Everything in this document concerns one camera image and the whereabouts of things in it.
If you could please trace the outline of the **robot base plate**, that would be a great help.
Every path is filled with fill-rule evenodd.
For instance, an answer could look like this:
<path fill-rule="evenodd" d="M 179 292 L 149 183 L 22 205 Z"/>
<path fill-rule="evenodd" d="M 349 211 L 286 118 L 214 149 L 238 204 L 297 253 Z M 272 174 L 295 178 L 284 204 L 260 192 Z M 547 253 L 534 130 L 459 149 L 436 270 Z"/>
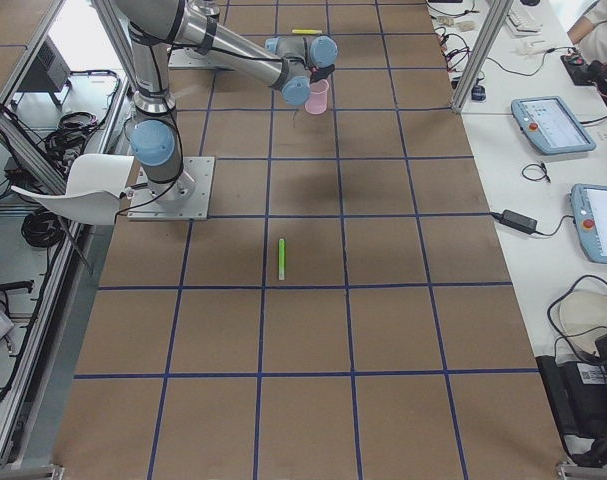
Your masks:
<path fill-rule="evenodd" d="M 183 172 L 166 193 L 166 186 L 150 183 L 143 167 L 137 183 L 146 186 L 134 191 L 127 217 L 133 221 L 206 220 L 209 213 L 215 158 L 185 157 Z"/>

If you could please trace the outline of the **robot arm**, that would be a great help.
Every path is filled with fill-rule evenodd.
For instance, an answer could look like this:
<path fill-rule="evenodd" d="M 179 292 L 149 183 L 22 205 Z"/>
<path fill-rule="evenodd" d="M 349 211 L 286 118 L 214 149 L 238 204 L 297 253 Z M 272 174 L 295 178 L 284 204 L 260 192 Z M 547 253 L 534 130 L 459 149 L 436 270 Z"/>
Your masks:
<path fill-rule="evenodd" d="M 199 183 L 188 170 L 178 110 L 204 94 L 219 72 L 244 74 L 308 103 L 335 69 L 338 46 L 323 34 L 276 36 L 258 45 L 220 19 L 215 1 L 95 1 L 93 7 L 133 82 L 131 150 L 146 193 L 162 205 L 186 203 Z"/>

